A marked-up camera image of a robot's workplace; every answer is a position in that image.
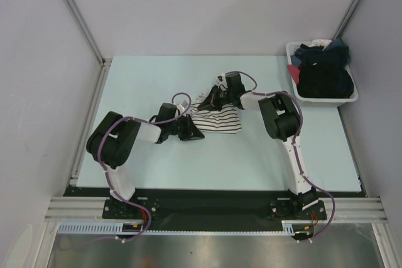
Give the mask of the black white striped tank top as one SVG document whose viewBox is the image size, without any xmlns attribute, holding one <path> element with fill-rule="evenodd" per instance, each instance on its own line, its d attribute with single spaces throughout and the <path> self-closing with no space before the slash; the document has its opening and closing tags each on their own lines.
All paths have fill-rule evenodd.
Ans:
<svg viewBox="0 0 402 268">
<path fill-rule="evenodd" d="M 200 94 L 190 108 L 192 121 L 200 131 L 237 134 L 242 130 L 239 114 L 232 105 L 224 105 L 221 111 L 198 109 L 205 98 Z"/>
</svg>

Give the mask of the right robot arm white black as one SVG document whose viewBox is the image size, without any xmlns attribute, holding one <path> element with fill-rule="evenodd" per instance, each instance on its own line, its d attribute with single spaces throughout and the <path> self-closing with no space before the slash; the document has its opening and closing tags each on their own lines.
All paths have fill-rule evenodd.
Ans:
<svg viewBox="0 0 402 268">
<path fill-rule="evenodd" d="M 241 76 L 233 71 L 218 76 L 209 94 L 197 105 L 198 111 L 222 111 L 225 106 L 261 113 L 268 136 L 274 139 L 286 159 L 289 177 L 290 212 L 305 218 L 318 204 L 317 186 L 310 181 L 300 151 L 303 115 L 297 101 L 285 91 L 260 93 L 246 90 Z"/>
</svg>

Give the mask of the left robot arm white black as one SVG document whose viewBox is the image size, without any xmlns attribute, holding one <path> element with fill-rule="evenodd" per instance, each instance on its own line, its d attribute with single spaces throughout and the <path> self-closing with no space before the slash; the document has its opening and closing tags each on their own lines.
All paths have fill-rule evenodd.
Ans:
<svg viewBox="0 0 402 268">
<path fill-rule="evenodd" d="M 161 144 L 170 136 L 177 136 L 183 142 L 204 139 L 204 134 L 187 113 L 189 108 L 186 101 L 163 103 L 158 113 L 148 121 L 110 111 L 88 138 L 86 151 L 101 165 L 111 195 L 119 200 L 116 208 L 124 217 L 133 217 L 139 210 L 138 201 L 132 198 L 135 185 L 123 168 L 134 143 L 149 141 Z"/>
</svg>

